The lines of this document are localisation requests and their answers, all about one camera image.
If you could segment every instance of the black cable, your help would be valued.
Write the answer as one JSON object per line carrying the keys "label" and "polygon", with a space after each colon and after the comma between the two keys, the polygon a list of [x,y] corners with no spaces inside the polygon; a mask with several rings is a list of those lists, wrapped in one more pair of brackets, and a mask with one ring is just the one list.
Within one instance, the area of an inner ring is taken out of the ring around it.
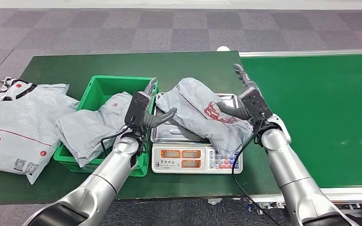
{"label": "black cable", "polygon": [[103,154],[105,155],[105,157],[107,156],[107,154],[106,154],[106,148],[105,148],[105,145],[103,144],[103,141],[104,141],[104,140],[107,140],[107,139],[115,138],[115,137],[123,134],[125,131],[128,130],[128,128],[130,128],[130,126],[131,126],[131,124],[134,122],[134,120],[135,120],[135,117],[132,116],[131,122],[127,125],[127,127],[126,127],[125,129],[121,130],[120,132],[118,132],[118,133],[116,133],[116,134],[114,134],[114,135],[111,135],[111,136],[108,136],[108,137],[104,137],[104,138],[102,138],[102,139],[100,140],[100,145],[101,145],[102,148],[103,148]]}
{"label": "black cable", "polygon": [[241,189],[241,191],[245,194],[245,196],[257,207],[259,210],[261,210],[265,215],[267,215],[276,225],[281,226],[272,216],[270,216],[267,211],[265,211],[263,208],[259,206],[253,199],[245,192],[245,190],[241,187],[241,185],[238,183],[237,179],[235,178],[234,169],[235,164],[239,158],[239,156],[242,154],[243,150],[252,142],[252,140],[257,136],[257,133],[259,132],[260,127],[262,126],[263,120],[258,121],[255,126],[253,127],[253,135],[247,140],[247,142],[242,146],[241,151],[237,154],[237,156],[234,159],[234,163],[232,164],[232,177],[234,178],[235,183],[237,186]]}

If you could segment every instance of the red stripe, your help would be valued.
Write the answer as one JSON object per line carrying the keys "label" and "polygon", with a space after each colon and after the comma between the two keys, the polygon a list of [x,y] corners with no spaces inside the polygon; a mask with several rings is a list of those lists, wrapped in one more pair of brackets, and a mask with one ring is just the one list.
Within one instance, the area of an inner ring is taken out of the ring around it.
{"label": "red stripe", "polygon": [[38,142],[38,143],[40,143],[40,144],[42,144],[42,145],[47,145],[47,146],[49,146],[49,147],[52,147],[52,145],[45,144],[45,143],[43,143],[43,142],[41,142],[41,141],[38,141],[38,140],[36,140],[36,139],[32,139],[32,138],[29,138],[29,137],[25,137],[25,136],[23,136],[23,135],[21,135],[21,134],[17,134],[17,133],[14,133],[14,132],[10,132],[10,131],[7,131],[7,130],[3,130],[3,129],[0,129],[0,131],[7,132],[7,133],[11,133],[11,134],[17,135],[17,136],[19,136],[19,137],[24,137],[24,138],[26,138],[26,139],[36,141],[36,142]]}

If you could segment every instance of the plastic mailer bag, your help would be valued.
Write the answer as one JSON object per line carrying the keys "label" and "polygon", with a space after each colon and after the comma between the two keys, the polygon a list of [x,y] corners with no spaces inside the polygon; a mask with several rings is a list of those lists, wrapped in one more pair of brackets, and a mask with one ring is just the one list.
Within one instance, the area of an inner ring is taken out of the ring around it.
{"label": "plastic mailer bag", "polygon": [[241,150],[252,135],[252,126],[247,121],[222,113],[216,104],[218,102],[222,100],[203,83],[185,78],[156,100],[156,105],[164,112],[177,108],[173,119],[200,137],[209,139],[215,150],[227,158]]}
{"label": "plastic mailer bag", "polygon": [[[79,110],[60,118],[57,134],[80,167],[98,157],[103,149],[100,140],[119,132],[130,106],[132,96],[126,92],[113,95],[97,111]],[[106,148],[115,138],[103,143]]]}
{"label": "plastic mailer bag", "polygon": [[55,121],[76,110],[68,85],[6,77],[0,89],[0,170],[35,182],[59,143]]}

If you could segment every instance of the green work surface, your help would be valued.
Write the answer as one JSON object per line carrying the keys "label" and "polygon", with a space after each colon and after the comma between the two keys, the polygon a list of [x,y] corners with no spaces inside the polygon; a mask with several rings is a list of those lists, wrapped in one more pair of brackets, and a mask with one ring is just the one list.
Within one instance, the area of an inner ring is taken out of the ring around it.
{"label": "green work surface", "polygon": [[362,55],[241,61],[319,187],[362,186]]}
{"label": "green work surface", "polygon": [[[185,77],[214,92],[243,91],[232,64],[237,52],[34,57],[21,79],[69,83],[80,99],[95,74],[159,79],[161,92]],[[362,55],[243,58],[271,109],[285,122],[292,147],[320,187],[362,186]],[[33,186],[25,176],[0,172],[0,203],[51,202],[88,175],[51,160]],[[250,194],[278,194],[265,152],[250,145],[237,175]],[[231,175],[155,174],[128,178],[120,199],[238,196]]]}
{"label": "green work surface", "polygon": [[[146,76],[159,79],[159,91],[172,89],[179,80],[194,77],[214,92],[239,93],[243,85],[232,67],[238,52],[155,53],[34,57],[23,80],[36,84],[69,83],[68,95],[80,99],[95,74]],[[252,146],[244,153],[244,169],[237,178],[251,194],[279,193],[265,152]],[[0,203],[52,202],[76,188],[88,176],[70,172],[53,159],[30,185],[23,175],[0,172]],[[241,192],[231,175],[155,174],[128,178],[119,199],[237,196]]]}

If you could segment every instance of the keypad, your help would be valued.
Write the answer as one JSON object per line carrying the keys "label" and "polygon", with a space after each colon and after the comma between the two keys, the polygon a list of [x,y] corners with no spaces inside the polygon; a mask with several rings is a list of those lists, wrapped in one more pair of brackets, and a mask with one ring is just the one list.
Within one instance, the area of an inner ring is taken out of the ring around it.
{"label": "keypad", "polygon": [[209,151],[209,168],[210,169],[232,169],[232,165],[235,162],[235,169],[239,169],[238,160],[235,161],[235,157],[238,152],[235,152],[233,156],[229,158],[223,158],[218,151]]}

